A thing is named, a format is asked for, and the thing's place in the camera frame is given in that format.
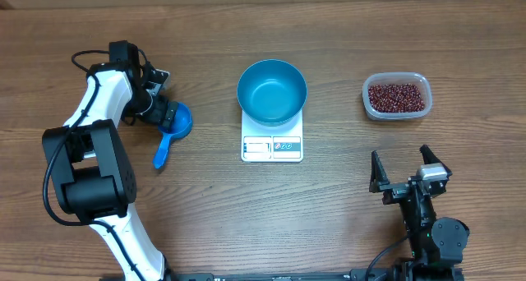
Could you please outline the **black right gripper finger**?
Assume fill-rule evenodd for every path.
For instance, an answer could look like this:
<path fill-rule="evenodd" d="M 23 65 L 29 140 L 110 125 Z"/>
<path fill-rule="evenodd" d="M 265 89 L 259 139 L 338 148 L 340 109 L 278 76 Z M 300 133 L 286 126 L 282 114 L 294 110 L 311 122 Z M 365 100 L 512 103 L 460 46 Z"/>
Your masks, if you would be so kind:
<path fill-rule="evenodd" d="M 428 145 L 422 145 L 419 148 L 420 153 L 422 154 L 424 164 L 438 164 L 441 161 L 434 155 L 432 150 Z"/>
<path fill-rule="evenodd" d="M 389 185 L 390 180 L 383 168 L 378 153 L 374 150 L 371 152 L 371 179 L 369 192 L 377 193 L 382 191 L 382 187 Z"/>

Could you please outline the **blue plastic measuring scoop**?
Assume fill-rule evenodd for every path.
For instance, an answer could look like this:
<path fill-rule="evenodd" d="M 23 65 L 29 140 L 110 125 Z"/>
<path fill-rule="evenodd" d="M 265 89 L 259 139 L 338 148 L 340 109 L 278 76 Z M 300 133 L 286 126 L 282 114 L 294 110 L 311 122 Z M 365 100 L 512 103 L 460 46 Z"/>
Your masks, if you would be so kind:
<path fill-rule="evenodd" d="M 177 109 L 174 111 L 173 123 L 168 129 L 158 127 L 162 133 L 162 139 L 159 143 L 159 148 L 153 158 L 153 165 L 156 169 L 161 169 L 167 158 L 170 145 L 175 140 L 180 140 L 186 137 L 192 129 L 193 118 L 191 110 L 182 103 L 177 103 Z"/>

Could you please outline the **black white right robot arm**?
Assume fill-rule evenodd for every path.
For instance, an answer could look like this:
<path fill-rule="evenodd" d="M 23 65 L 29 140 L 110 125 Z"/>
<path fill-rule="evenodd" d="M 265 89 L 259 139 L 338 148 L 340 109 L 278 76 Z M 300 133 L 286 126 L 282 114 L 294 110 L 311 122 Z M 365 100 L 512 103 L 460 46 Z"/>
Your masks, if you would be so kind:
<path fill-rule="evenodd" d="M 371 153 L 369 192 L 381 193 L 384 205 L 398 205 L 406 235 L 380 252 L 366 268 L 364 280 L 462 280 L 463 250 L 470 230 L 458 219 L 438 218 L 431 200 L 446 192 L 452 171 L 428 145 L 419 149 L 423 165 L 406 182 L 392 183 L 377 152 Z M 412 256 L 397 260 L 389 269 L 374 272 L 376 263 L 403 242 Z"/>

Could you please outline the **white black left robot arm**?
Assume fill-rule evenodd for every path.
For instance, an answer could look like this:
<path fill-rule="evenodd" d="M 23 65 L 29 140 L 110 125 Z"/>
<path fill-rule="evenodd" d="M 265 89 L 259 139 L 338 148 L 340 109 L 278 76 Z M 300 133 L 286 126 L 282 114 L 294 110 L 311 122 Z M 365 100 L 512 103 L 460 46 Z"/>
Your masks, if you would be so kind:
<path fill-rule="evenodd" d="M 105 53 L 107 62 L 84 70 L 87 89 L 77 110 L 42 136 L 44 208 L 63 226 L 97 232 L 123 279 L 174 280 L 138 216 L 136 176 L 118 124 L 130 118 L 169 131 L 179 104 L 160 94 L 169 73 L 154 68 L 136 45 L 112 42 Z"/>

